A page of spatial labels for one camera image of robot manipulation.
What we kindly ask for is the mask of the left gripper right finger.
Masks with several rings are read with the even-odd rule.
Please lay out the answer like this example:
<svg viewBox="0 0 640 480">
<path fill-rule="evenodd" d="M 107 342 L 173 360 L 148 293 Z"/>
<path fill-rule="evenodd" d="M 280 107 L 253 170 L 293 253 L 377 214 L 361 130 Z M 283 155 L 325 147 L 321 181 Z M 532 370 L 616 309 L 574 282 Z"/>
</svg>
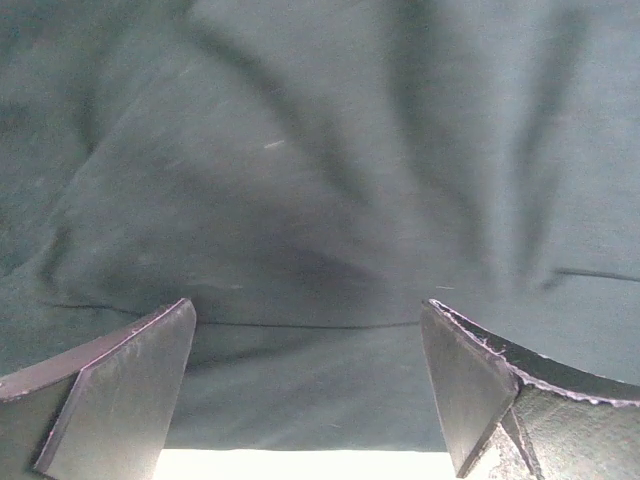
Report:
<svg viewBox="0 0 640 480">
<path fill-rule="evenodd" d="M 421 333 L 459 479 L 636 479 L 639 388 L 558 363 L 437 300 Z"/>
</svg>

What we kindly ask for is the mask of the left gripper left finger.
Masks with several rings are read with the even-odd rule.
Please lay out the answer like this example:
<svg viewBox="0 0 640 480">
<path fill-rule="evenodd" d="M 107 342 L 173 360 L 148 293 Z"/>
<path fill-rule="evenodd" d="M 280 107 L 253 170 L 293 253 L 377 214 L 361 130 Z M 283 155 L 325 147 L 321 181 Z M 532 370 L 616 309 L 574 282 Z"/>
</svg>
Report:
<svg viewBox="0 0 640 480">
<path fill-rule="evenodd" d="M 195 326 L 182 299 L 2 377 L 2 480 L 152 478 Z"/>
</svg>

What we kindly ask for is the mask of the black t shirt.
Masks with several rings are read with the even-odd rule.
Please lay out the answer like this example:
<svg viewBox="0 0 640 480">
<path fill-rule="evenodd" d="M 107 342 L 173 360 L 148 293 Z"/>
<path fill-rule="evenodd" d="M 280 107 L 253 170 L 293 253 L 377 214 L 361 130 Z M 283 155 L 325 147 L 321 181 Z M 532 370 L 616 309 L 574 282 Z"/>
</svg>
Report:
<svg viewBox="0 0 640 480">
<path fill-rule="evenodd" d="M 436 299 L 639 379 L 635 1 L 5 1 L 1 371 L 188 298 L 167 444 L 440 450 Z"/>
</svg>

